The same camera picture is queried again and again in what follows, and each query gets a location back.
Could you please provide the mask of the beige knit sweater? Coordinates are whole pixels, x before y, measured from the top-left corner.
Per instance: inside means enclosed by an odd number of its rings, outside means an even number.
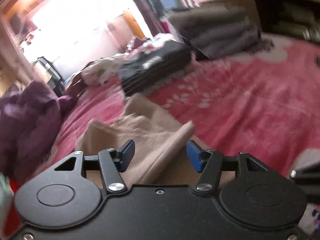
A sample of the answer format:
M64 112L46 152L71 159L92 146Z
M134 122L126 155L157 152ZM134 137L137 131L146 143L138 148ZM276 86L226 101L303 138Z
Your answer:
M189 139L202 148L208 146L195 137L190 121L180 124L161 106L141 94L127 100L124 112L113 124L91 120L75 145L85 155L135 142L135 155L121 177L127 187L140 185L195 186L200 178L189 161L185 146Z

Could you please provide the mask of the grey folded clothes stack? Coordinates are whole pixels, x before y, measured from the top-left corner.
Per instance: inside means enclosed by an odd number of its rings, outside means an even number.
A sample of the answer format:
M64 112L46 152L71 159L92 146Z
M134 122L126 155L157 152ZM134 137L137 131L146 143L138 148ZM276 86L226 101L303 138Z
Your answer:
M212 5L170 12L168 21L197 61L239 53L261 41L257 25L242 7Z

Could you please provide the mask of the pink floral bed blanket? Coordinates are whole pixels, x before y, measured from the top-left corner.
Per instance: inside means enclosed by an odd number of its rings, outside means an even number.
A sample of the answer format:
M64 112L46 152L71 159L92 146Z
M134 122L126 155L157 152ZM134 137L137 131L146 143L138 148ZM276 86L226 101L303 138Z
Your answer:
M307 200L287 179L304 150L319 148L319 47L271 36L274 46L213 61L141 94L223 153L214 194L196 186L140 185L107 193L98 154L75 149L91 120L111 125L129 98L116 75L89 86L60 126L56 147L15 194L14 239L307 239Z

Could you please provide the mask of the white printed crumpled garment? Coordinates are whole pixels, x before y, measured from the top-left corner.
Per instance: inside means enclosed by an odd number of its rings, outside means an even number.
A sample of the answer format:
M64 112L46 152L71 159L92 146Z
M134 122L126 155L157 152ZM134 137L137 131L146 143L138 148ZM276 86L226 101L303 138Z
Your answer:
M125 62L124 54L100 58L81 71L81 77L88 86L99 86L108 83L117 75L118 68Z

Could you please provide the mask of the purple duvet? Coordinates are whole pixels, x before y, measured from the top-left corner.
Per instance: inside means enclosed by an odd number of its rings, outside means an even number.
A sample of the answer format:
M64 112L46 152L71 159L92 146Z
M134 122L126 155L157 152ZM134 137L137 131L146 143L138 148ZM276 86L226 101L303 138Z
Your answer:
M41 81L1 97L1 173L25 182L47 158L64 118L76 105Z

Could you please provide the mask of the teal cartoon folded garment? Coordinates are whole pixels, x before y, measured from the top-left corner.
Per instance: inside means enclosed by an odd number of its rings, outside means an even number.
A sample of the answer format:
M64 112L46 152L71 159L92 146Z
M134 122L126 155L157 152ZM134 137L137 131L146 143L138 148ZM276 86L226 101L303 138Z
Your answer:
M1 236L3 236L7 217L11 208L14 192L10 186L10 180L8 177L1 173L0 177L0 229Z

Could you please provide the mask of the dark striped folded garment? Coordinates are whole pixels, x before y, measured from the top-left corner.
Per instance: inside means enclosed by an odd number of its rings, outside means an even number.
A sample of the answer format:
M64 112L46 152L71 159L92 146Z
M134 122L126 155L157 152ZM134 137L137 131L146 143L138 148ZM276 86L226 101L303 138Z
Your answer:
M118 76L124 94L132 96L146 90L170 74L183 70L191 58L188 46L169 40L161 48L122 64Z

